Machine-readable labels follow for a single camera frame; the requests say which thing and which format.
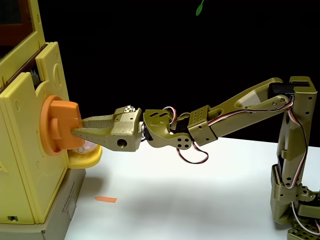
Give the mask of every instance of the orange handle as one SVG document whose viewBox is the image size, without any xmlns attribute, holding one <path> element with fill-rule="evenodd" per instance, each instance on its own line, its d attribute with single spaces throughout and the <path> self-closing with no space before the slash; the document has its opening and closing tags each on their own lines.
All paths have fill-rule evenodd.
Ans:
<svg viewBox="0 0 320 240">
<path fill-rule="evenodd" d="M 85 141 L 73 136 L 71 130 L 82 127 L 77 103 L 62 101 L 57 95 L 51 95 L 44 101 L 40 116 L 40 135 L 48 155 L 56 156 L 62 150 L 81 148 Z"/>
</svg>

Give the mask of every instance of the screw hole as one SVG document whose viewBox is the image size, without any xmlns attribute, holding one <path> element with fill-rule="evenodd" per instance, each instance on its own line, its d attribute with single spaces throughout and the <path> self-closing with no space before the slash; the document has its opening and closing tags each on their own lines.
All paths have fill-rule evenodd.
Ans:
<svg viewBox="0 0 320 240">
<path fill-rule="evenodd" d="M 116 144 L 118 145 L 119 148 L 122 148 L 122 149 L 128 145 L 127 141 L 124 139 L 119 139 L 118 141 L 116 141 Z"/>
<path fill-rule="evenodd" d="M 16 107 L 16 111 L 19 112 L 19 110 L 20 110 L 20 102 L 18 100 L 15 101 L 15 107 Z"/>
<path fill-rule="evenodd" d="M 8 216 L 8 219 L 9 219 L 9 221 L 15 221 L 15 222 L 18 222 L 19 220 L 18 220 L 18 217 L 17 216 Z"/>
</svg>

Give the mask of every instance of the yellow toy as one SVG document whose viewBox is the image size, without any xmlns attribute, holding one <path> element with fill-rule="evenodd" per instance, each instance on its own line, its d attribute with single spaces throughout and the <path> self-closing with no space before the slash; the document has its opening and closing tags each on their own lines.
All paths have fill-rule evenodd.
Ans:
<svg viewBox="0 0 320 240">
<path fill-rule="evenodd" d="M 10 24 L 0 26 L 1 38 L 11 38 L 0 41 L 2 54 L 14 47 L 0 59 L 0 223 L 33 225 L 46 221 L 67 169 L 94 166 L 102 148 L 98 146 L 89 154 L 68 154 L 66 149 L 80 148 L 84 143 L 69 133 L 79 140 L 77 145 L 68 148 L 59 142 L 58 153 L 47 154 L 41 114 L 44 102 L 51 96 L 63 100 L 61 103 L 69 100 L 64 69 L 58 43 L 45 42 L 37 1 L 19 2 L 21 14 L 25 9 L 22 7 L 28 9 L 32 32 L 17 43 L 12 35 L 4 35 Z M 61 116 L 54 119 L 49 130 L 56 124 L 52 138 L 59 141 L 63 120 Z"/>
</svg>

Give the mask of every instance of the gray box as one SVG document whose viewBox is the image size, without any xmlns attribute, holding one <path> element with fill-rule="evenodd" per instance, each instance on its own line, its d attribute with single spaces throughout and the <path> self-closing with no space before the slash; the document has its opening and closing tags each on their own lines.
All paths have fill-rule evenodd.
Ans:
<svg viewBox="0 0 320 240">
<path fill-rule="evenodd" d="M 68 169 L 44 224 L 0 224 L 0 240 L 64 240 L 76 209 L 85 169 Z"/>
</svg>

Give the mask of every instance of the white surface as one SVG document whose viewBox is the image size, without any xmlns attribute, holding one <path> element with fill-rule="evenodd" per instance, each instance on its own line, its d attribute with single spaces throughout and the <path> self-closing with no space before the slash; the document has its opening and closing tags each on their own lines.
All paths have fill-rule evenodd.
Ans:
<svg viewBox="0 0 320 240">
<path fill-rule="evenodd" d="M 291 226 L 275 224 L 270 208 L 277 144 L 219 138 L 201 149 L 210 155 L 199 165 L 147 142 L 134 153 L 103 149 L 100 163 L 86 170 L 65 240 L 287 239 Z M 182 154 L 203 157 L 194 149 Z M 303 175 L 313 191 L 320 188 L 319 155 L 309 148 Z"/>
</svg>

